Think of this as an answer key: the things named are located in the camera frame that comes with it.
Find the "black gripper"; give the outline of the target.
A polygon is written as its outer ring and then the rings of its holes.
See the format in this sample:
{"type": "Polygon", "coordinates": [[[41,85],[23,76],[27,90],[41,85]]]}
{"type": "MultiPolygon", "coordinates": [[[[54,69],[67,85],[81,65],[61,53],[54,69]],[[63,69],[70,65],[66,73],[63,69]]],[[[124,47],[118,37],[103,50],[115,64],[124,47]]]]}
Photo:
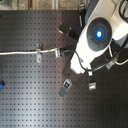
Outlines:
{"type": "Polygon", "coordinates": [[[70,61],[67,61],[62,71],[62,74],[68,79],[64,81],[61,89],[58,92],[61,97],[63,97],[68,92],[69,88],[72,86],[72,83],[74,86],[79,87],[84,82],[84,80],[87,80],[90,91],[96,89],[95,73],[89,71],[77,74],[73,69],[70,68],[70,65],[70,61]]]}

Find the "black bracket on arm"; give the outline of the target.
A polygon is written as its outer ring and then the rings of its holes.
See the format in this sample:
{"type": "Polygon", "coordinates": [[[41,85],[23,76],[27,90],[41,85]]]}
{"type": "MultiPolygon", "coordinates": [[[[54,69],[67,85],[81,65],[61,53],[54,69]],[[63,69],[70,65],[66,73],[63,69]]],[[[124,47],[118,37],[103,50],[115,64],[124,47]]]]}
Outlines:
{"type": "Polygon", "coordinates": [[[67,35],[68,37],[72,38],[75,41],[79,40],[80,34],[65,24],[61,24],[59,26],[59,32],[64,34],[64,35],[67,35]]]}

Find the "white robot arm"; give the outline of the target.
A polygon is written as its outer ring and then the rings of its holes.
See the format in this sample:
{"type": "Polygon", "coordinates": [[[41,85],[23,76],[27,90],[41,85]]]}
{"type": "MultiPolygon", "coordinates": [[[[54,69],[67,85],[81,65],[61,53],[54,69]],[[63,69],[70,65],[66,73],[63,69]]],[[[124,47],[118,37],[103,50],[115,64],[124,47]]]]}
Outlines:
{"type": "Polygon", "coordinates": [[[111,63],[122,65],[117,56],[128,41],[128,0],[92,0],[88,9],[79,6],[82,30],[61,24],[59,31],[76,41],[73,49],[60,49],[59,56],[72,54],[66,65],[76,75],[88,74],[89,89],[96,87],[94,72],[111,63]]]}

